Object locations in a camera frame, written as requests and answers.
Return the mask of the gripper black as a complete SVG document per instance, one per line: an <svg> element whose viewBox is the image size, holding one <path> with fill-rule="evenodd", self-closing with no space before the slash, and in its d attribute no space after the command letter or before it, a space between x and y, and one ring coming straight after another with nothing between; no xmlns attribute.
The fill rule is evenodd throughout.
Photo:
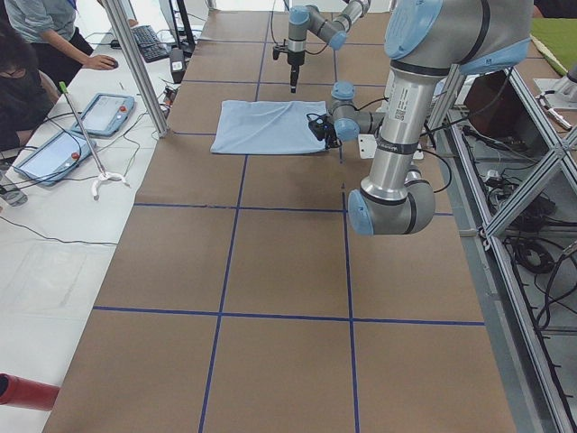
<svg viewBox="0 0 577 433"><path fill-rule="evenodd" d="M339 149L342 147L342 142L338 139L336 132L334 129L327 128L325 130L325 148L327 150L330 149Z"/></svg>
<svg viewBox="0 0 577 433"><path fill-rule="evenodd" d="M288 52L288 64L290 67L289 76L289 86L290 92L295 94L297 92L298 77L300 67L305 63L305 52L304 51L289 51Z"/></svg>

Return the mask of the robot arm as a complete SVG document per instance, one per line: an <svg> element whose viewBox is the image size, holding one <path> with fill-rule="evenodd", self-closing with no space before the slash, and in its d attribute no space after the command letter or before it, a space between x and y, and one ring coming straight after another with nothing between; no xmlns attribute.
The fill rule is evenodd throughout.
<svg viewBox="0 0 577 433"><path fill-rule="evenodd" d="M346 7L332 21L324 18L315 5L295 5L288 13L288 38L281 49L290 66L290 92L297 91L300 67L305 64L307 35L314 34L334 51L340 50L352 26L371 7L371 1L345 1Z"/></svg>
<svg viewBox="0 0 577 433"><path fill-rule="evenodd" d="M451 66L462 74L512 67L527 55L530 1L399 1L389 19L385 52L393 75L385 113L353 108L354 87L334 84L330 113L337 137L377 133L370 174L348 198L361 235L421 231L435 212L434 192L412 164L437 83Z"/></svg>

